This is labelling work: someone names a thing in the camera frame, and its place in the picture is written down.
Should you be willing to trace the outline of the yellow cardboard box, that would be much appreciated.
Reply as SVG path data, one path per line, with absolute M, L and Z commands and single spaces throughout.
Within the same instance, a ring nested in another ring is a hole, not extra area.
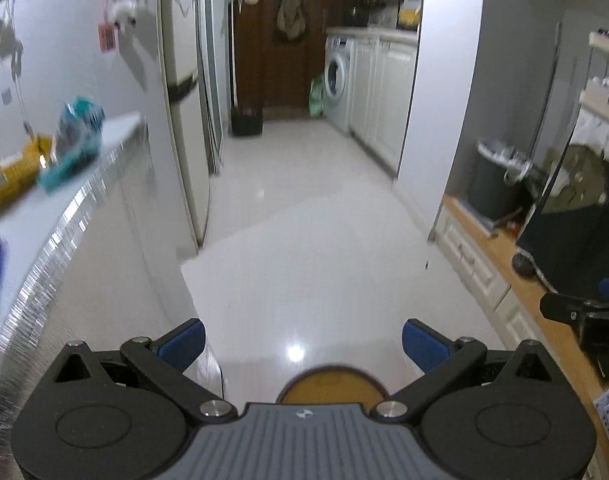
M 22 151 L 0 159 L 0 209 L 7 207 L 35 185 L 39 174 L 50 163 L 53 138 L 30 136 Z

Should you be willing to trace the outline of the black bin by door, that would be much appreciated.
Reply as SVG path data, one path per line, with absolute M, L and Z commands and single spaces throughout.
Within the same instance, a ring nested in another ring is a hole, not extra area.
M 234 110 L 232 110 L 232 136 L 236 136 L 236 138 L 246 138 L 247 136 L 261 136 L 262 132 L 262 107 L 235 107 Z

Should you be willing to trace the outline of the pink wall tag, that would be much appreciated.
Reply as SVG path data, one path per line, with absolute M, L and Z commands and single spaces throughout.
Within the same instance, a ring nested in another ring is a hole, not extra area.
M 103 22 L 98 25 L 99 50 L 103 53 L 110 52 L 116 48 L 116 30 L 114 24 Z

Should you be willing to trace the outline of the dark wooden door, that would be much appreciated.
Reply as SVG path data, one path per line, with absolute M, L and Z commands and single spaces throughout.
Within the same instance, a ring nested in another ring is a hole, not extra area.
M 299 36 L 278 27 L 283 0 L 242 0 L 233 6 L 235 96 L 242 107 L 301 108 L 325 62 L 327 29 L 343 24 L 359 0 L 300 0 Z

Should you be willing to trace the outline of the grey lined trash can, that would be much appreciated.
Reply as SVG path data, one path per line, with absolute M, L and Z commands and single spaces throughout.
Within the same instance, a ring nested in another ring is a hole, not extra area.
M 530 203 L 527 177 L 532 162 L 501 140 L 479 141 L 477 153 L 475 175 L 468 192 L 470 206 L 494 222 L 524 212 Z

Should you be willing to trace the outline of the white refrigerator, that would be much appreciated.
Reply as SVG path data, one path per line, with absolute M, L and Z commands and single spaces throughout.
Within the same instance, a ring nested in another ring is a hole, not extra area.
M 159 2 L 172 131 L 188 217 L 196 243 L 201 245 L 208 223 L 210 172 L 200 95 L 197 1 Z

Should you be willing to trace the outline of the teal printed plastic package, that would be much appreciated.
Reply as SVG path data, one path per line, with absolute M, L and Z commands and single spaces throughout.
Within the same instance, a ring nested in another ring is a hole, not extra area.
M 103 107 L 84 96 L 77 96 L 64 105 L 50 163 L 38 177 L 40 188 L 47 193 L 54 192 L 98 156 L 105 118 Z

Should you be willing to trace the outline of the white kitchen cabinets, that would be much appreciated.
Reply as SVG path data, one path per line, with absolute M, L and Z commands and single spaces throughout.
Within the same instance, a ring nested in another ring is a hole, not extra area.
M 418 36 L 359 38 L 352 58 L 349 127 L 393 174 L 402 157 L 415 79 Z

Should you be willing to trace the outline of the hanging bag on door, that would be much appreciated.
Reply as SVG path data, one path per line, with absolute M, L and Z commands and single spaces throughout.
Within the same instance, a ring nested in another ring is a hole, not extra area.
M 298 42 L 306 34 L 303 0 L 278 0 L 274 37 L 278 42 Z

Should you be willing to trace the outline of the black round object on cabinet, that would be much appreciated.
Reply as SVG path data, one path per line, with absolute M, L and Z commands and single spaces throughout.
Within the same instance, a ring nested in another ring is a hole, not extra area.
M 516 252 L 511 258 L 511 266 L 513 270 L 521 277 L 526 280 L 533 280 L 536 278 L 536 268 L 532 261 L 520 252 Z

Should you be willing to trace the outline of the white plush wall toy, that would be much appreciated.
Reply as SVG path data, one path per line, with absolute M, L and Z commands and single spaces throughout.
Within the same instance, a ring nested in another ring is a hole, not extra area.
M 135 26 L 137 23 L 138 3 L 136 0 L 119 0 L 114 3 L 110 12 L 110 21 L 115 28 L 126 25 Z

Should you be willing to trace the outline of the white washing machine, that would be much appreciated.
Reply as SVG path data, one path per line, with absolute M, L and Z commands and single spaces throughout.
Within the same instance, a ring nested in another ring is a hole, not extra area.
M 343 133 L 349 132 L 353 53 L 353 38 L 338 35 L 326 38 L 323 114 Z

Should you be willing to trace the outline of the white low cabinet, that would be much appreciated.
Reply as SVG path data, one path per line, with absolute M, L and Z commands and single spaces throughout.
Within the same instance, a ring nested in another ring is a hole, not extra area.
M 546 289 L 513 270 L 513 234 L 505 230 L 487 234 L 456 198 L 446 195 L 432 236 L 502 343 L 515 349 L 521 340 L 537 339 L 556 360 L 596 428 L 597 448 L 585 477 L 609 479 L 609 440 L 594 406 L 609 384 L 580 350 L 571 328 L 548 321 L 539 312 Z

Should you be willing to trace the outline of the green bag on floor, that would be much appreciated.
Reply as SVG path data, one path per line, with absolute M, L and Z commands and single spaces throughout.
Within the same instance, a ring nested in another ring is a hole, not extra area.
M 312 118 L 323 115 L 324 112 L 324 76 L 314 77 L 310 85 L 309 93 L 309 114 Z

